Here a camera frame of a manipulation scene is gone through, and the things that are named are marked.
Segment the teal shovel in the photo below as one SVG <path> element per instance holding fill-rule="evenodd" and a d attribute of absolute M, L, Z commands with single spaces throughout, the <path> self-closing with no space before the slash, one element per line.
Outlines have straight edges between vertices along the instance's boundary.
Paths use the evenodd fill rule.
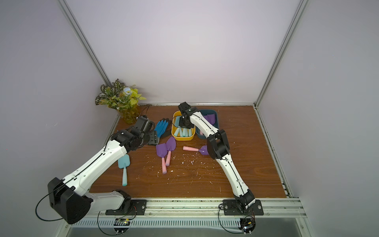
<path fill-rule="evenodd" d="M 173 134 L 173 136 L 175 136 L 175 137 L 181 137 L 182 136 L 182 129 L 180 128 L 180 127 L 178 127 L 176 130 L 175 130 L 175 132 L 174 132 L 174 134 Z"/>
<path fill-rule="evenodd" d="M 118 159 L 118 167 L 122 169 L 122 185 L 127 186 L 128 180 L 127 180 L 127 167 L 130 166 L 130 157 L 128 154 L 124 155 L 123 157 Z"/>
<path fill-rule="evenodd" d="M 179 128 L 179 127 L 180 127 L 180 118 L 181 118 L 181 116 L 176 116 L 176 117 L 175 117 L 174 126 L 175 126 L 176 128 Z"/>
<path fill-rule="evenodd" d="M 188 136 L 188 130 L 186 128 L 182 129 L 182 137 L 187 137 Z"/>

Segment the yellow plastic storage box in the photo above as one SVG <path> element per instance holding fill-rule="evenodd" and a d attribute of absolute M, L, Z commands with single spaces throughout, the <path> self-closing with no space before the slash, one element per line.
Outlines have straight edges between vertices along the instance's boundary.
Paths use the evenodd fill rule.
<path fill-rule="evenodd" d="M 181 115 L 181 112 L 180 111 L 176 111 L 173 115 L 173 120 L 172 120 L 172 127 L 171 127 L 171 134 L 173 136 L 175 130 L 177 129 L 175 126 L 174 126 L 174 122 L 175 122 L 175 117 L 176 116 L 180 116 Z M 191 141 L 193 138 L 194 138 L 194 135 L 195 135 L 195 127 L 194 128 L 190 128 L 192 129 L 192 136 L 191 137 L 175 137 L 173 136 L 177 141 Z"/>

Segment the purple square shovel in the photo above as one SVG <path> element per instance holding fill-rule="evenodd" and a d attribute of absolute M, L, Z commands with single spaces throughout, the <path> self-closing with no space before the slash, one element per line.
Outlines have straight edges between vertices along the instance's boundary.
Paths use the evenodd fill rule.
<path fill-rule="evenodd" d="M 168 152 L 166 144 L 162 143 L 162 144 L 156 145 L 156 152 L 157 152 L 157 155 L 161 158 L 162 173 L 166 174 L 167 168 L 166 168 L 165 157 Z"/>
<path fill-rule="evenodd" d="M 216 123 L 216 115 L 215 114 L 208 114 L 205 115 L 204 118 L 211 124 L 214 125 Z"/>
<path fill-rule="evenodd" d="M 188 147 L 183 146 L 184 151 L 193 151 L 193 152 L 199 152 L 204 156 L 209 156 L 207 146 L 202 146 L 201 148 L 194 148 L 194 147 Z"/>

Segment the teal plastic storage box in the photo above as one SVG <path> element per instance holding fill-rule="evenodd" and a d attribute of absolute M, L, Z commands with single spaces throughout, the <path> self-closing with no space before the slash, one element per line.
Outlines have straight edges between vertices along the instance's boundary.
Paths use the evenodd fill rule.
<path fill-rule="evenodd" d="M 218 114 L 215 110 L 211 109 L 200 109 L 201 114 L 203 117 L 215 128 L 219 128 L 219 120 L 218 120 Z M 196 135 L 199 139 L 205 139 L 206 137 L 203 135 L 203 133 L 196 127 Z"/>

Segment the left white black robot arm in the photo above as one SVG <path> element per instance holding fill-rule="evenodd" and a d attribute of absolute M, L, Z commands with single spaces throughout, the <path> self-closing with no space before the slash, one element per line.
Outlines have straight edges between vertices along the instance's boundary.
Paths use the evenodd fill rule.
<path fill-rule="evenodd" d="M 87 214 L 110 211 L 126 214 L 131 196 L 122 190 L 91 193 L 92 184 L 116 161 L 148 144 L 155 137 L 154 122 L 146 116 L 134 126 L 113 134 L 107 144 L 80 168 L 63 179 L 53 178 L 47 185 L 50 206 L 68 223 L 75 224 Z"/>

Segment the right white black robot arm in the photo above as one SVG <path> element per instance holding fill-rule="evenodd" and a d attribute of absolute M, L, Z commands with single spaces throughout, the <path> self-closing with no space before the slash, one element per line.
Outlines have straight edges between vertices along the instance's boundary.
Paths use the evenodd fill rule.
<path fill-rule="evenodd" d="M 247 213 L 256 199 L 233 162 L 226 132 L 214 127 L 204 118 L 198 108 L 190 106 L 187 102 L 181 103 L 178 108 L 181 112 L 179 126 L 196 127 L 204 134 L 207 139 L 208 154 L 222 167 L 232 187 L 238 210 Z"/>

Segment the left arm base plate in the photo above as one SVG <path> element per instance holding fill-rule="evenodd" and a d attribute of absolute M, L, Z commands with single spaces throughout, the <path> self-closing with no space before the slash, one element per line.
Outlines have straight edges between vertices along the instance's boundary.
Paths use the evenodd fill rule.
<path fill-rule="evenodd" d="M 118 215 L 118 216 L 127 216 L 127 215 L 144 215 L 147 206 L 146 199 L 128 199 L 125 200 L 119 209 L 111 210 L 108 209 L 105 212 L 105 215 Z"/>

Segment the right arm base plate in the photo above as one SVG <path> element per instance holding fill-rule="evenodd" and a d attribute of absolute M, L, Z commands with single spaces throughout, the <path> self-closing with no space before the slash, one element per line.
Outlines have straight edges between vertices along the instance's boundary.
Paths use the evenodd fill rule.
<path fill-rule="evenodd" d="M 224 199 L 222 204 L 222 210 L 224 211 L 224 215 L 255 215 L 255 216 L 263 216 L 264 210 L 262 203 L 259 199 L 256 199 L 255 202 L 247 209 L 241 211 L 238 208 L 237 202 L 234 199 Z"/>

